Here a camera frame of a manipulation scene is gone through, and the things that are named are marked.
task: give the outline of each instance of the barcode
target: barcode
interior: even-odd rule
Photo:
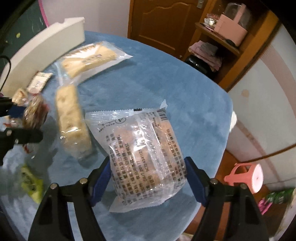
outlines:
[[[161,121],[165,121],[167,120],[168,118],[166,117],[166,114],[165,114],[165,109],[160,109],[157,111],[159,116],[160,116],[160,119]]]

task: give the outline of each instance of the pink stool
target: pink stool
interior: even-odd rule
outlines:
[[[249,166],[250,168],[246,173],[235,174],[235,171],[240,166]],[[251,193],[257,193],[263,185],[263,171],[261,165],[252,163],[236,163],[231,173],[224,177],[224,181],[230,186],[234,186],[235,183],[245,183]]]

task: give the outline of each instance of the white wall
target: white wall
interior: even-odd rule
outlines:
[[[84,17],[85,30],[127,37],[130,0],[42,0],[42,5],[50,25]]]
[[[239,161],[296,143],[296,45],[283,26],[229,95],[238,123],[226,148]],[[296,148],[258,163],[271,190],[296,186]]]

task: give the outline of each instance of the blue tablecloth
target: blue tablecloth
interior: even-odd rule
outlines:
[[[85,112],[158,108],[166,99],[167,115],[184,157],[191,156],[199,168],[213,177],[229,133],[232,102],[228,94],[194,68],[155,48],[113,35],[87,31],[85,35],[84,44],[105,40],[133,56],[79,85],[80,104]],[[45,72],[56,74],[53,65]],[[38,205],[20,187],[20,167],[27,163],[44,180],[47,189],[53,182],[62,186],[87,177],[104,160],[105,153],[99,147],[95,154],[80,162],[63,150],[55,120],[57,88],[58,81],[53,77],[43,91],[51,112],[36,156],[31,158],[16,146],[0,167],[1,206],[25,240]],[[106,239],[113,241],[175,241],[200,207],[188,183],[162,205],[128,213],[108,211],[115,195],[109,183],[102,202],[93,208]],[[74,207],[68,206],[75,240],[81,241]]]

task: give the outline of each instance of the wooden door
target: wooden door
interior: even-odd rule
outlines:
[[[199,1],[134,0],[131,39],[181,59],[207,2]]]

